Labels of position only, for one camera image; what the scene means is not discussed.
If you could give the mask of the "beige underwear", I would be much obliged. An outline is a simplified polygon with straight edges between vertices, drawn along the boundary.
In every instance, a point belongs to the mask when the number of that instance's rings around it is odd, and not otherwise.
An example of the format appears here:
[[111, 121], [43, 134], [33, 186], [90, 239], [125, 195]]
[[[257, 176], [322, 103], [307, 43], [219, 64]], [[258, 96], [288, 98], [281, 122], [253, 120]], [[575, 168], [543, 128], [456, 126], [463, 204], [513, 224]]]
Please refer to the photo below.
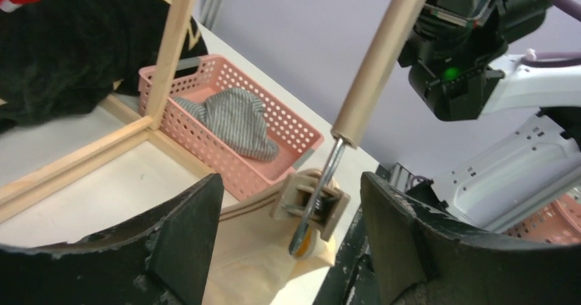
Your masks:
[[203, 304], [270, 304], [287, 283], [336, 261], [336, 240], [309, 229], [294, 256], [288, 244], [298, 220], [270, 211], [281, 184], [222, 209]]

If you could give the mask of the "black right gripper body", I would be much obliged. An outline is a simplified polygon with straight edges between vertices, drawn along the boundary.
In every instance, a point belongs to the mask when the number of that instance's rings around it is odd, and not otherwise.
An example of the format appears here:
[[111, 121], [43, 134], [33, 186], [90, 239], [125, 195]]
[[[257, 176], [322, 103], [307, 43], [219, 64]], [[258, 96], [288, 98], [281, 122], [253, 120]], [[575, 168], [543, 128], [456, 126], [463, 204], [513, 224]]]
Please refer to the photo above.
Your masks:
[[448, 36], [499, 29], [501, 0], [391, 0], [378, 33]]

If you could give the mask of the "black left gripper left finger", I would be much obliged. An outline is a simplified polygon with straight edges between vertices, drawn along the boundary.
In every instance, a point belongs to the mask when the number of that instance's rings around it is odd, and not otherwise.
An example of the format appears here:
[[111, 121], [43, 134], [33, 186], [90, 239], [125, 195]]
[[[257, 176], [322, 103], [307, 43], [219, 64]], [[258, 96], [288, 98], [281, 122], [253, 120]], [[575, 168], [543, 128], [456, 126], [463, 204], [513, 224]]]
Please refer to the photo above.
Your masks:
[[2, 304], [200, 304], [224, 186], [174, 198], [76, 243], [1, 246]]

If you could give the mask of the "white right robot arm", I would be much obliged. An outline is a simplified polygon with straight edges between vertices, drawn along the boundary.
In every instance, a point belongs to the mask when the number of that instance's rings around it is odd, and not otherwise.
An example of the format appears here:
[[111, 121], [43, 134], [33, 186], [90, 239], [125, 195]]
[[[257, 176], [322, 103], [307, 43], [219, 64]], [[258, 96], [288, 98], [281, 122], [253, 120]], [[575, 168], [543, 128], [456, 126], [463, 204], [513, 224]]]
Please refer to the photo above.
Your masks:
[[426, 0], [398, 62], [442, 121], [476, 120], [534, 108], [504, 139], [411, 190], [417, 199], [489, 232], [505, 232], [580, 181], [580, 54], [510, 43], [537, 30], [573, 0]]

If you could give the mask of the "wooden hanger with beige underwear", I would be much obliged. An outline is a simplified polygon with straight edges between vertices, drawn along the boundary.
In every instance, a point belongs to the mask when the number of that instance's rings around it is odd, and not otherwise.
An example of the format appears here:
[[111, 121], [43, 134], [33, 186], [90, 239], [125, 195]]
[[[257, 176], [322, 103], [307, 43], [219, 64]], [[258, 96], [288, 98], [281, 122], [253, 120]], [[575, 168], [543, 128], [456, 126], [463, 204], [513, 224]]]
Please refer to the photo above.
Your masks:
[[359, 147], [379, 96], [425, 3], [426, 0], [391, 0], [386, 9], [331, 129], [335, 144], [290, 241], [290, 255], [301, 247], [315, 204], [333, 177], [345, 148]]

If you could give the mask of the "grey striped underwear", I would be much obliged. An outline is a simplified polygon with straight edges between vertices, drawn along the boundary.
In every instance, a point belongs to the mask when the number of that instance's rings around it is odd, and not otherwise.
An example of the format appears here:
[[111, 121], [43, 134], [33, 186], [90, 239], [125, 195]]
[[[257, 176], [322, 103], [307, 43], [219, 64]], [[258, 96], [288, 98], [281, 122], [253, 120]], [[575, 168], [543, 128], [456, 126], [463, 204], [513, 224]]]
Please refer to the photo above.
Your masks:
[[185, 97], [174, 101], [240, 156], [270, 162], [278, 145], [267, 136], [262, 101], [241, 88], [230, 88], [203, 102]]

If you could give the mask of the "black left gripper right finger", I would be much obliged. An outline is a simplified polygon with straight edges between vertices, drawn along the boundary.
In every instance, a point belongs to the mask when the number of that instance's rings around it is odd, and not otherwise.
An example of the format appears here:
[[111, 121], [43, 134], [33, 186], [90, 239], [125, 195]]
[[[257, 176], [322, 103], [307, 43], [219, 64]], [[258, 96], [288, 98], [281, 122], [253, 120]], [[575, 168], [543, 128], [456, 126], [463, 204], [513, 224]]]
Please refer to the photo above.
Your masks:
[[579, 304], [580, 246], [487, 232], [372, 172], [360, 196], [381, 304]]

